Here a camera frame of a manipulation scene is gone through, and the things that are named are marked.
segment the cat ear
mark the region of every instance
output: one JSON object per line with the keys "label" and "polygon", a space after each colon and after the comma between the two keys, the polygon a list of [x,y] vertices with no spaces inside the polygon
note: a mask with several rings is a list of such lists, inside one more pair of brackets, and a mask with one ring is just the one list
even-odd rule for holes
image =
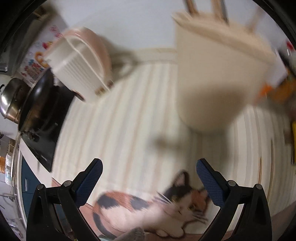
{"label": "cat ear", "polygon": [[205,190],[205,189],[200,190],[199,193],[200,193],[200,196],[204,199],[206,199],[208,197],[207,190]]}
{"label": "cat ear", "polygon": [[181,171],[177,174],[173,186],[179,187],[185,185],[189,185],[189,174],[186,171]]}

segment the frying pan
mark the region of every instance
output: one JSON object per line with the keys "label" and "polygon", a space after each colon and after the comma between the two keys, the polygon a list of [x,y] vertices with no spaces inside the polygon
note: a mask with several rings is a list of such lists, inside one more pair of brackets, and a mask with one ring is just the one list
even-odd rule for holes
{"label": "frying pan", "polygon": [[31,128],[37,128],[36,125],[39,123],[40,112],[48,99],[53,85],[53,74],[50,68],[47,68],[40,73],[27,95],[20,112],[19,132],[27,132]]}

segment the screw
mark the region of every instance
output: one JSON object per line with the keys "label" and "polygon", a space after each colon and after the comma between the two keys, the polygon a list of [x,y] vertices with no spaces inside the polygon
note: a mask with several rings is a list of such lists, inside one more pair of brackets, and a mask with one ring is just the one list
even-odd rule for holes
{"label": "screw", "polygon": [[231,187],[234,187],[236,185],[236,182],[233,180],[228,181],[228,185]]}
{"label": "screw", "polygon": [[71,185],[71,181],[70,180],[68,180],[68,181],[65,181],[64,183],[63,183],[63,185],[65,186],[65,187],[68,187],[68,186],[70,186]]}
{"label": "screw", "polygon": [[256,184],[256,188],[257,189],[262,189],[263,187],[261,186],[261,184],[258,183],[258,184]]}
{"label": "screw", "polygon": [[43,187],[44,187],[43,184],[39,184],[39,185],[37,186],[37,190],[41,190]]}

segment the blue gripper pad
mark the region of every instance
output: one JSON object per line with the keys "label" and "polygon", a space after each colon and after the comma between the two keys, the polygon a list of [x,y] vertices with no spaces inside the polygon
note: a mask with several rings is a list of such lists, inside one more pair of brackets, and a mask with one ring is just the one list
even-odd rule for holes
{"label": "blue gripper pad", "polygon": [[77,207],[85,205],[89,195],[91,194],[94,186],[98,182],[103,172],[103,163],[100,159],[94,159],[92,163],[86,168],[85,172],[88,174],[85,176],[80,186],[76,190],[76,201]]}
{"label": "blue gripper pad", "polygon": [[206,167],[206,165],[209,165],[205,159],[199,159],[196,163],[196,172],[200,180],[202,181],[202,184],[205,186],[205,189],[207,190],[211,200],[216,206],[223,207],[224,205],[224,191],[219,186],[217,181],[215,180],[212,172],[215,172],[211,166]]}

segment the stainless steel pot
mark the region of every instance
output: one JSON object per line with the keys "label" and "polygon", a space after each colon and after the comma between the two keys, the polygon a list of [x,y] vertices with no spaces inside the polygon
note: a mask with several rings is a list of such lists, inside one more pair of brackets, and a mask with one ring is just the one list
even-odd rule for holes
{"label": "stainless steel pot", "polygon": [[30,87],[22,80],[13,78],[0,96],[0,112],[16,124],[20,122],[20,111],[29,93]]}

